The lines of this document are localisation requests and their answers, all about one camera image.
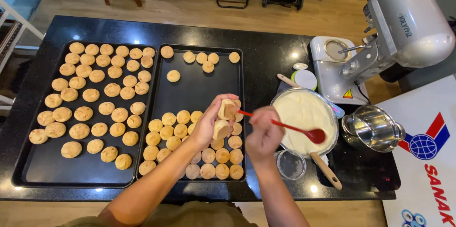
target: hand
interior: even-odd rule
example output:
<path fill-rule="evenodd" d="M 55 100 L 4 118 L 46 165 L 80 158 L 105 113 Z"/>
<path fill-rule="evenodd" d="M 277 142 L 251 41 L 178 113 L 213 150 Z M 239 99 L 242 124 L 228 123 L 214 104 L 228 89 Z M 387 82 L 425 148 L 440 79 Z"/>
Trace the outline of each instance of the hand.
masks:
<path fill-rule="evenodd" d="M 285 135 L 285 128 L 272 124 L 271 119 L 280 121 L 272 106 L 255 110 L 250 118 L 254 131 L 247 137 L 245 149 L 254 168 L 269 166 L 274 161 L 274 152 Z"/>
<path fill-rule="evenodd" d="M 217 113 L 223 99 L 237 100 L 239 99 L 239 96 L 231 93 L 218 95 L 198 119 L 195 129 L 191 133 L 189 139 L 192 138 L 201 149 L 207 148 L 212 142 L 212 137 L 214 136 L 214 122 L 218 119 Z M 233 123 L 235 120 L 236 119 L 231 119 L 228 121 L 230 125 L 230 134 L 233 131 Z"/>

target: wooden floor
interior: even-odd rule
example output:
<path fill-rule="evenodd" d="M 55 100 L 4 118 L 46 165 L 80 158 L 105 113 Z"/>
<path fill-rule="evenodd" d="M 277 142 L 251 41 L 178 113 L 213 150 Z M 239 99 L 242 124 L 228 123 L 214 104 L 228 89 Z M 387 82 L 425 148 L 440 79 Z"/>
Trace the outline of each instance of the wooden floor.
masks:
<path fill-rule="evenodd" d="M 119 19 L 200 27 L 228 28 L 275 33 L 325 35 L 347 38 L 360 44 L 367 27 L 362 8 L 366 0 L 304 0 L 301 11 L 278 5 L 261 7 L 261 0 L 250 0 L 246 9 L 222 9 L 215 0 L 43 0 L 32 23 L 46 32 L 54 15 Z M 379 76 L 366 83 L 373 103 L 401 93 L 397 83 L 385 83 Z M 260 227 L 267 226 L 261 202 L 236 203 L 246 218 Z M 95 216 L 106 203 L 51 203 L 0 201 L 0 222 L 5 227 L 55 226 L 82 216 Z M 314 226 L 384 227 L 380 201 L 298 202 Z"/>

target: white cream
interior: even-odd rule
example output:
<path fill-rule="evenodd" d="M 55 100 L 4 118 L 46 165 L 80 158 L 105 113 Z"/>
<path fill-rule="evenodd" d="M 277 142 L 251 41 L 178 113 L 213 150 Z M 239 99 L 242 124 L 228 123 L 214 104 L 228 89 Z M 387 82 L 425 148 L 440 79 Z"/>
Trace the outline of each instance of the white cream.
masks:
<path fill-rule="evenodd" d="M 282 143 L 288 149 L 299 151 L 302 154 L 320 153 L 334 141 L 337 122 L 334 121 L 327 104 L 315 94 L 302 90 L 290 92 L 277 98 L 273 106 L 283 123 L 303 130 L 319 128 L 326 133 L 323 143 L 314 144 L 303 133 L 285 128 L 286 134 Z"/>

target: red and blue logo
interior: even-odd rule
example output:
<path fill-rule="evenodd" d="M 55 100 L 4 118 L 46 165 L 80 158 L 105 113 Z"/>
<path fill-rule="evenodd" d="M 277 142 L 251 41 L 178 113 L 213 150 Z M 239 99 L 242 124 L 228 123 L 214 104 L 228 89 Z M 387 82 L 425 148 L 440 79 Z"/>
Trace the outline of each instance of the red and blue logo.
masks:
<path fill-rule="evenodd" d="M 420 160 L 430 160 L 435 158 L 449 137 L 447 125 L 439 112 L 426 134 L 406 134 L 405 139 L 398 145 Z"/>

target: black cable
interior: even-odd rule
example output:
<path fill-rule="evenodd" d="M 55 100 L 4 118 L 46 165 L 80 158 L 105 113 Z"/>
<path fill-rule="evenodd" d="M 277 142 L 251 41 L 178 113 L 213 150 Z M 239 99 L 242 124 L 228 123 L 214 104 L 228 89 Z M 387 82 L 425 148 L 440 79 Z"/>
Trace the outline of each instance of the black cable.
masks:
<path fill-rule="evenodd" d="M 359 93 L 361 93 L 361 95 L 362 95 L 364 98 L 366 98 L 366 100 L 368 100 L 368 105 L 369 105 L 369 104 L 372 104 L 372 103 L 370 102 L 369 98 L 368 98 L 367 96 L 365 96 L 364 93 L 362 93 L 361 87 L 359 87 L 359 81 L 358 81 L 358 80 L 355 81 L 355 84 L 356 84 L 356 86 L 358 87 Z"/>

